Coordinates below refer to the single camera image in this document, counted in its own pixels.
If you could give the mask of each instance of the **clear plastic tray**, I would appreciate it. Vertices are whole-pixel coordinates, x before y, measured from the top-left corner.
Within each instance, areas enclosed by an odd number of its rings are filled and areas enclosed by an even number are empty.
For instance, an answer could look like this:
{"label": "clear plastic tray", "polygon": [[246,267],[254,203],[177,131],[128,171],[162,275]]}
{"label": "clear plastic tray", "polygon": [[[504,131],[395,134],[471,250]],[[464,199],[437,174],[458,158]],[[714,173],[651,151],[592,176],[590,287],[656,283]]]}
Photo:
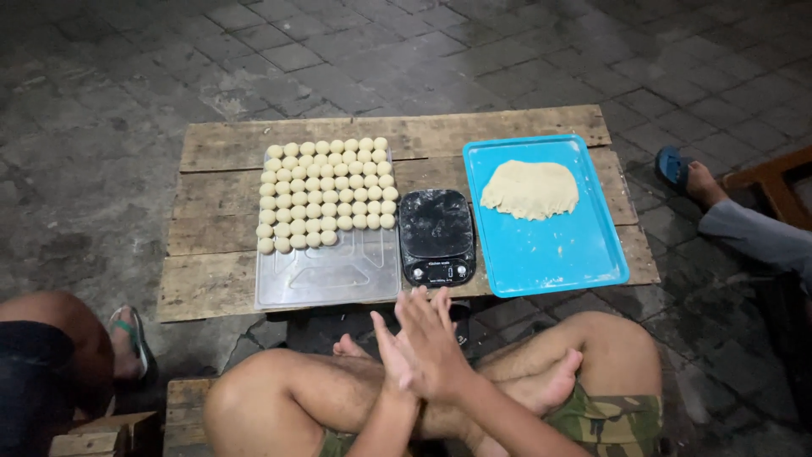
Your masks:
{"label": "clear plastic tray", "polygon": [[[387,151],[391,163],[391,150]],[[323,307],[394,300],[401,288],[398,226],[336,232],[333,246],[257,252],[254,308]]]}

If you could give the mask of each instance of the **kitchen scale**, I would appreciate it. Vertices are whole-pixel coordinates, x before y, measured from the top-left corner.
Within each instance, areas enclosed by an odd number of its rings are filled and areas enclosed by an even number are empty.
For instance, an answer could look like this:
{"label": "kitchen scale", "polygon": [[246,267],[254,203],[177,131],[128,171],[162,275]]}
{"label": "kitchen scale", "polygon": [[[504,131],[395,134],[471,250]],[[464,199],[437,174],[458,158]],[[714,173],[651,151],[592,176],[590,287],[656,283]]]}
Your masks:
{"label": "kitchen scale", "polygon": [[460,285],[473,276],[477,253],[465,196],[452,189],[424,189],[400,199],[400,256],[413,285]]}

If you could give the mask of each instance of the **dough ball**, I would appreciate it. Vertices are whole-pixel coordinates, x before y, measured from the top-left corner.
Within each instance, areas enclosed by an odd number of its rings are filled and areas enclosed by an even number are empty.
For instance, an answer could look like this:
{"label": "dough ball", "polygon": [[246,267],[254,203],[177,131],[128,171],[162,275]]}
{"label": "dough ball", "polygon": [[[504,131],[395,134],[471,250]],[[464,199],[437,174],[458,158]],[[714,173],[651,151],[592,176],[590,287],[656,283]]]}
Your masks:
{"label": "dough ball", "polygon": [[322,215],[325,217],[334,217],[335,213],[338,211],[338,207],[335,203],[322,203]]}
{"label": "dough ball", "polygon": [[293,249],[304,249],[307,247],[307,237],[303,233],[297,233],[291,237],[291,247]]}
{"label": "dough ball", "polygon": [[341,154],[341,161],[346,163],[347,165],[349,165],[350,163],[353,163],[353,162],[356,161],[356,157],[357,157],[357,154],[352,152],[351,150],[344,151],[344,153]]}
{"label": "dough ball", "polygon": [[322,202],[324,202],[324,197],[322,197],[321,190],[314,190],[313,192],[307,194],[307,201],[321,205]]}
{"label": "dough ball", "polygon": [[385,229],[395,227],[395,217],[391,214],[381,215],[381,227]]}
{"label": "dough ball", "polygon": [[259,207],[263,210],[275,210],[276,209],[276,198],[273,197],[262,197],[259,199]]}
{"label": "dough ball", "polygon": [[346,163],[339,163],[333,167],[333,173],[335,173],[336,176],[346,176],[349,172],[350,169]]}
{"label": "dough ball", "polygon": [[380,200],[382,196],[383,190],[381,190],[381,188],[377,187],[376,185],[370,187],[369,190],[367,191],[367,197],[369,197],[370,200]]}
{"label": "dough ball", "polygon": [[322,231],[322,221],[320,219],[308,219],[304,223],[307,233],[319,233]]}
{"label": "dough ball", "polygon": [[358,150],[358,140],[355,138],[350,138],[344,142],[344,150],[351,150],[355,152]]}
{"label": "dough ball", "polygon": [[356,214],[352,217],[352,226],[356,229],[366,229],[366,216]]}
{"label": "dough ball", "polygon": [[372,150],[375,147],[375,142],[372,141],[372,138],[361,138],[358,142],[358,149],[362,150]]}
{"label": "dough ball", "polygon": [[325,178],[333,177],[333,175],[334,175],[333,174],[333,166],[330,165],[329,163],[325,163],[324,165],[322,165],[321,174]]}
{"label": "dough ball", "polygon": [[296,205],[291,208],[291,217],[293,220],[302,220],[307,218],[307,211],[304,205]]}
{"label": "dough ball", "polygon": [[263,197],[270,197],[271,195],[276,194],[276,184],[266,182],[265,184],[259,186],[259,194]]}
{"label": "dough ball", "polygon": [[339,240],[339,237],[336,236],[334,230],[327,230],[325,232],[322,232],[322,234],[319,235],[319,237],[322,239],[322,244],[324,246],[333,246],[335,242]]}
{"label": "dough ball", "polygon": [[358,202],[366,202],[367,199],[366,189],[364,188],[356,189],[356,191],[353,192],[352,195]]}
{"label": "dough ball", "polygon": [[381,228],[381,216],[377,214],[366,215],[366,226],[372,230]]}
{"label": "dough ball", "polygon": [[299,155],[299,145],[296,143],[287,143],[283,152],[287,157],[296,157]]}
{"label": "dough ball", "polygon": [[303,180],[291,181],[291,194],[302,192],[303,190],[305,190],[305,182]]}
{"label": "dough ball", "polygon": [[290,194],[284,195],[277,195],[276,196],[276,207],[281,209],[286,209],[291,207],[292,205],[292,198]]}
{"label": "dough ball", "polygon": [[301,219],[296,219],[291,222],[291,234],[295,235],[304,235],[305,234],[305,222]]}
{"label": "dough ball", "polygon": [[280,222],[276,224],[274,232],[277,237],[287,238],[291,236],[291,225],[287,222]]}
{"label": "dough ball", "polygon": [[265,183],[276,184],[276,172],[264,172],[259,179]]}
{"label": "dough ball", "polygon": [[370,175],[374,175],[375,173],[377,173],[378,172],[378,165],[375,165],[375,162],[364,163],[364,170],[363,170],[364,175],[365,176],[370,176]]}
{"label": "dough ball", "polygon": [[333,140],[333,142],[330,143],[330,152],[333,154],[341,154],[344,152],[344,142],[341,140]]}
{"label": "dough ball", "polygon": [[319,183],[319,188],[323,191],[335,189],[335,179],[329,177],[322,178],[322,181]]}
{"label": "dough ball", "polygon": [[381,202],[381,214],[395,214],[395,209],[397,205],[395,202],[385,201]]}
{"label": "dough ball", "polygon": [[335,189],[344,190],[350,188],[350,180],[346,176],[339,176],[335,178]]}
{"label": "dough ball", "polygon": [[395,178],[393,178],[392,175],[382,175],[378,178],[378,187],[381,189],[392,187],[393,185],[395,185]]}
{"label": "dough ball", "polygon": [[339,217],[336,221],[336,224],[339,226],[339,229],[342,230],[351,230],[352,229],[352,217],[348,215],[343,215]]}
{"label": "dough ball", "polygon": [[305,208],[305,212],[310,219],[318,219],[322,217],[322,205],[310,203],[307,208]]}
{"label": "dough ball", "polygon": [[352,189],[344,189],[339,192],[339,200],[345,203],[350,203],[352,199],[355,198],[355,195],[352,192]]}
{"label": "dough ball", "polygon": [[364,187],[369,189],[370,187],[378,185],[378,177],[375,175],[364,176]]}
{"label": "dough ball", "polygon": [[282,159],[282,168],[293,171],[293,168],[299,166],[299,159],[296,157],[286,157]]}
{"label": "dough ball", "polygon": [[268,255],[271,252],[274,252],[274,240],[270,238],[262,238],[257,243],[257,250],[260,254]]}
{"label": "dough ball", "polygon": [[372,161],[375,163],[386,162],[387,152],[383,149],[376,149],[375,152],[372,153]]}
{"label": "dough ball", "polygon": [[307,168],[310,165],[313,165],[313,156],[312,155],[303,155],[299,157],[299,166]]}
{"label": "dough ball", "polygon": [[276,250],[278,250],[281,254],[287,254],[291,251],[291,242],[285,237],[276,237],[274,247],[276,247]]}
{"label": "dough ball", "polygon": [[316,145],[313,144],[312,141],[305,141],[299,148],[299,152],[302,153],[302,155],[313,155],[313,153],[316,152]]}
{"label": "dough ball", "polygon": [[322,217],[319,224],[323,232],[326,232],[327,230],[335,230],[335,228],[338,227],[335,222],[335,217]]}
{"label": "dough ball", "polygon": [[373,141],[372,144],[373,144],[373,146],[375,146],[375,149],[386,150],[387,147],[389,147],[389,142],[384,137],[375,138],[375,141]]}
{"label": "dough ball", "polygon": [[334,190],[325,190],[322,194],[324,203],[337,203],[339,201],[339,193]]}
{"label": "dough ball", "polygon": [[291,182],[291,179],[293,179],[293,175],[291,174],[291,171],[288,170],[287,168],[280,168],[276,172],[276,180],[277,181]]}
{"label": "dough ball", "polygon": [[386,176],[392,173],[392,164],[389,162],[381,162],[378,164],[378,175]]}
{"label": "dough ball", "polygon": [[347,166],[347,170],[351,175],[360,175],[364,171],[364,164],[356,160]]}
{"label": "dough ball", "polygon": [[310,247],[319,247],[322,245],[322,236],[318,233],[308,233],[307,234],[307,246]]}
{"label": "dough ball", "polygon": [[372,201],[366,204],[366,212],[370,214],[381,214],[381,203]]}
{"label": "dough ball", "polygon": [[320,141],[316,143],[316,152],[319,154],[327,154],[330,152],[330,143],[327,141]]}
{"label": "dough ball", "polygon": [[[279,210],[276,211],[276,221],[277,222],[290,224],[290,222],[292,220],[293,220],[293,217],[291,216],[291,210],[289,210],[287,208],[282,208],[282,209],[279,209]],[[277,235],[279,235],[280,237],[287,237],[287,235],[284,234],[284,233],[277,233]]]}
{"label": "dough ball", "polygon": [[317,164],[319,167],[322,165],[327,165],[327,156],[324,154],[316,154],[316,156],[313,157],[313,163]]}
{"label": "dough ball", "polygon": [[364,202],[355,202],[352,204],[352,214],[353,215],[366,215],[366,203]]}
{"label": "dough ball", "polygon": [[383,199],[394,202],[398,198],[398,189],[387,187],[383,190]]}
{"label": "dough ball", "polygon": [[291,178],[293,178],[295,180],[303,180],[306,177],[307,177],[307,168],[305,168],[305,167],[301,167],[299,165],[296,165],[291,170]]}
{"label": "dough ball", "polygon": [[282,160],[277,158],[273,158],[267,162],[265,162],[265,170],[269,172],[277,172],[282,167]]}
{"label": "dough ball", "polygon": [[341,163],[341,154],[330,154],[327,156],[327,163],[333,167]]}
{"label": "dough ball", "polygon": [[364,177],[361,175],[350,176],[350,187],[353,189],[360,189],[364,187]]}
{"label": "dough ball", "polygon": [[291,197],[291,203],[293,205],[306,205],[307,204],[307,192],[296,192]]}
{"label": "dough ball", "polygon": [[352,215],[352,205],[349,203],[341,203],[337,211],[339,215]]}
{"label": "dough ball", "polygon": [[372,153],[367,150],[358,151],[358,162],[367,163],[372,161]]}
{"label": "dough ball", "polygon": [[307,167],[307,176],[311,178],[318,178],[322,175],[322,167],[318,163],[314,163]]}
{"label": "dough ball", "polygon": [[322,187],[322,180],[318,178],[308,178],[307,181],[304,182],[304,188],[310,192],[314,190],[319,190]]}
{"label": "dough ball", "polygon": [[270,227],[269,224],[259,224],[257,226],[257,237],[259,238],[270,238],[271,235],[274,234],[274,230]]}
{"label": "dough ball", "polygon": [[268,146],[268,149],[265,150],[265,153],[271,159],[281,159],[284,155],[284,151],[280,145],[272,145]]}
{"label": "dough ball", "polygon": [[291,183],[287,181],[280,181],[276,184],[269,184],[274,186],[276,193],[279,195],[285,195],[291,193]]}

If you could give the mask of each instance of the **dark shorts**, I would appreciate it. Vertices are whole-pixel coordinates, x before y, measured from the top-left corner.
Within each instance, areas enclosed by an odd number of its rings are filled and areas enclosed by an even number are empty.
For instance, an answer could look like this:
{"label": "dark shorts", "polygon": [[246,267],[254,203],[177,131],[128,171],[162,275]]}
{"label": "dark shorts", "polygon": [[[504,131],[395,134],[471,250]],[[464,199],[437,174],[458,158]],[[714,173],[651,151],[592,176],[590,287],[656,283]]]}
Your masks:
{"label": "dark shorts", "polygon": [[73,419],[64,376],[73,352],[56,327],[0,322],[0,456],[48,455],[47,431]]}

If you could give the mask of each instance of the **person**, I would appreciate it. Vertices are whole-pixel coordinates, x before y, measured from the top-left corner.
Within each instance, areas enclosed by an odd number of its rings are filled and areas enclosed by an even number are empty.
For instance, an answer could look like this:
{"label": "person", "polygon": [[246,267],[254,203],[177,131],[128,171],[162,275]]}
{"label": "person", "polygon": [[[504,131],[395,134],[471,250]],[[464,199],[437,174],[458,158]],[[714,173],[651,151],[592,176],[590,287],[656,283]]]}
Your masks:
{"label": "person", "polygon": [[707,167],[674,146],[657,153],[654,171],[678,194],[694,200],[705,215],[698,232],[782,272],[795,272],[812,293],[812,232],[767,217],[732,201]]}
{"label": "person", "polygon": [[383,363],[348,335],[332,357],[273,349],[226,372],[205,401],[219,457],[401,456],[409,439],[459,438],[477,457],[648,456],[662,427],[658,350],[639,325],[600,312],[484,357],[457,345],[446,288],[401,293]]}
{"label": "person", "polygon": [[48,455],[75,418],[107,413],[114,381],[143,380],[148,366],[134,308],[118,309],[106,329],[68,292],[0,304],[0,457]]}

